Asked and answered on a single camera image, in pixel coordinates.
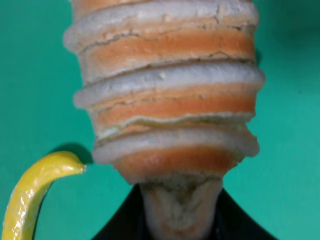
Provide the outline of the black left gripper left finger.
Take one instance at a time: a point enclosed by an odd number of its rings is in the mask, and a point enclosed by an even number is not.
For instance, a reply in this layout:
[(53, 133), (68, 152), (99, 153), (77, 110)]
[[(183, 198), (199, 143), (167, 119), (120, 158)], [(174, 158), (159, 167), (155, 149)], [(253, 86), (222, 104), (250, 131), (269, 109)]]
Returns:
[(93, 237), (94, 240), (151, 240), (152, 238), (138, 185), (132, 188), (113, 217)]

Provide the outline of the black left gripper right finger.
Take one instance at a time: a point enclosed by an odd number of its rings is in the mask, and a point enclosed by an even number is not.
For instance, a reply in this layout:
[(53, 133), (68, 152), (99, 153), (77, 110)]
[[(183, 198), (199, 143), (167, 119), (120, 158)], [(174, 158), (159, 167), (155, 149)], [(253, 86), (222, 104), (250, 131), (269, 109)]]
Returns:
[(216, 240), (268, 240), (269, 233), (242, 210), (223, 189), (215, 209), (214, 238)]

